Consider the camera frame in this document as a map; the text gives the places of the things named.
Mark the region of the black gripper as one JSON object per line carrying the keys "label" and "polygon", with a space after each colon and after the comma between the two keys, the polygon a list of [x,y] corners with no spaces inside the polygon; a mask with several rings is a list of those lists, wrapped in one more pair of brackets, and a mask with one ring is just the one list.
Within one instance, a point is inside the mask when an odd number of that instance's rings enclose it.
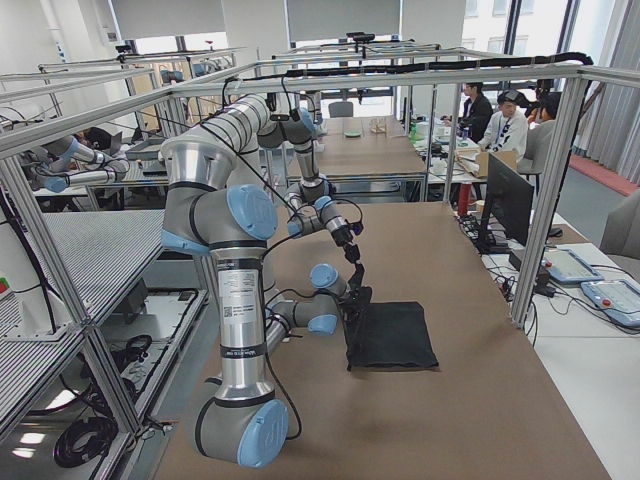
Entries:
{"label": "black gripper", "polygon": [[365,299],[360,294],[349,294],[340,300],[343,322],[349,330],[355,330],[365,310]]}
{"label": "black gripper", "polygon": [[358,245],[353,241],[353,235],[348,227],[339,227],[332,231],[332,238],[338,247],[344,250],[344,256],[349,263],[354,263],[357,272],[364,271],[360,261],[361,255]]}

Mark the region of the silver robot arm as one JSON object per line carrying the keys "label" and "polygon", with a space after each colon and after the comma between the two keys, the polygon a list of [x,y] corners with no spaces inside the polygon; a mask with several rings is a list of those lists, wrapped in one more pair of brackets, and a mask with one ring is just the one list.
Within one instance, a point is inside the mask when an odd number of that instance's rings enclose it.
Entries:
{"label": "silver robot arm", "polygon": [[332,197],[334,190],[331,183],[320,174],[314,148],[315,125],[308,113],[298,108],[287,113],[278,112],[271,95],[244,96],[225,107],[223,112],[230,113],[250,100],[257,100],[267,109],[266,121],[256,128],[258,146],[274,149],[285,142],[290,143],[300,168],[299,181],[288,187],[283,197],[289,210],[289,237],[301,238],[320,230],[328,231],[336,246],[343,250],[345,259],[354,266],[355,272],[362,274],[364,266],[354,240],[355,236],[362,233],[362,222],[353,223],[344,218],[339,211],[338,201]]}
{"label": "silver robot arm", "polygon": [[204,456],[262,468],[278,456],[289,431],[288,408],[267,378],[269,355],[296,327],[333,334],[350,288],[335,268],[319,264],[311,300],[267,305],[263,266],[278,216],[261,187],[227,184],[239,147],[184,134],[161,152],[171,164],[162,244],[211,257],[217,277],[221,372],[206,381],[192,443]]}

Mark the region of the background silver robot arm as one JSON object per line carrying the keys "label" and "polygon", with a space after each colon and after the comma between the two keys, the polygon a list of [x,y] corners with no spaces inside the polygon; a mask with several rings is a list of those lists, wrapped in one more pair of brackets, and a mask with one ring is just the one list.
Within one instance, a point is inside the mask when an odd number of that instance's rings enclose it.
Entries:
{"label": "background silver robot arm", "polygon": [[119,182],[128,170],[126,159],[90,148],[72,135],[42,145],[35,162],[28,167],[34,189],[54,193],[74,185]]}

